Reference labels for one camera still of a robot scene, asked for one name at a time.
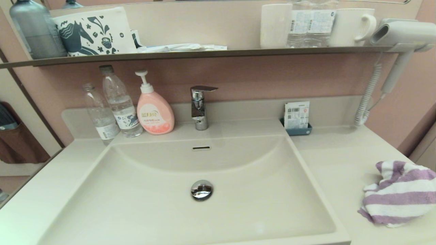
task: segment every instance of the bottle cap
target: bottle cap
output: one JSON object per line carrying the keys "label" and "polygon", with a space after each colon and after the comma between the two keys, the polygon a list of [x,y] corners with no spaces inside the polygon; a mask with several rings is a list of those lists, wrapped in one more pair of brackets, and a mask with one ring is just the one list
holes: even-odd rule
{"label": "bottle cap", "polygon": [[113,67],[111,65],[101,65],[99,69],[103,75],[112,74],[114,72]]}
{"label": "bottle cap", "polygon": [[154,92],[153,86],[145,80],[145,75],[147,75],[147,70],[136,71],[135,74],[140,76],[142,79],[141,92],[143,94],[149,94]]}
{"label": "bottle cap", "polygon": [[92,85],[92,83],[85,83],[84,85],[82,85],[83,91],[91,91],[93,89],[95,89],[94,85]]}

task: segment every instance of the gray bottle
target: gray bottle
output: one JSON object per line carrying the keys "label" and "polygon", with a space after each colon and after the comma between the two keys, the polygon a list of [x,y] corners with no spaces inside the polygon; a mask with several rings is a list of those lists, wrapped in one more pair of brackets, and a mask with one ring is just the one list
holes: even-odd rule
{"label": "gray bottle", "polygon": [[81,7],[83,7],[83,5],[76,2],[76,0],[66,0],[65,5],[62,6],[63,9],[75,9]]}
{"label": "gray bottle", "polygon": [[33,59],[67,56],[48,9],[32,0],[17,0],[9,14]]}

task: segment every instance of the coiled cord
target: coiled cord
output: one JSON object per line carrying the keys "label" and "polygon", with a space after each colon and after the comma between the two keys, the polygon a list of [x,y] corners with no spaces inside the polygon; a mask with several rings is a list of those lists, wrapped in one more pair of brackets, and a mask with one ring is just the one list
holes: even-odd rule
{"label": "coiled cord", "polygon": [[382,54],[380,54],[378,60],[374,64],[374,68],[372,71],[371,79],[369,80],[368,86],[365,89],[365,93],[363,94],[362,100],[360,101],[359,108],[357,110],[356,116],[354,118],[354,125],[362,126],[365,124],[366,120],[369,117],[369,111],[382,100],[386,94],[383,94],[380,99],[375,103],[370,109],[368,108],[369,101],[371,99],[372,93],[374,92],[375,87],[377,86],[378,80],[382,75],[382,65],[379,63]]}

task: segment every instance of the countertop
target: countertop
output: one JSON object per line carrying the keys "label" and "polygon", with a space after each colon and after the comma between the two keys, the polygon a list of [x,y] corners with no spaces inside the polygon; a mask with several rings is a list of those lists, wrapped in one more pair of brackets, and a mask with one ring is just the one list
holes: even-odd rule
{"label": "countertop", "polygon": [[[436,210],[399,228],[373,225],[357,213],[363,186],[380,180],[375,164],[408,160],[374,132],[365,126],[320,127],[309,136],[291,138],[346,227],[352,245],[436,243]],[[54,158],[0,209],[0,243],[35,245],[103,150],[100,139],[80,139]]]}

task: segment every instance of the brown bag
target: brown bag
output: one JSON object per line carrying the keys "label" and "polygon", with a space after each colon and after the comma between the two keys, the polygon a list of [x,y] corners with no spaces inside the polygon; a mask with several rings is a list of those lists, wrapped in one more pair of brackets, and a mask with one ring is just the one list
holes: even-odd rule
{"label": "brown bag", "polygon": [[24,123],[0,131],[0,160],[5,163],[43,163],[50,156]]}

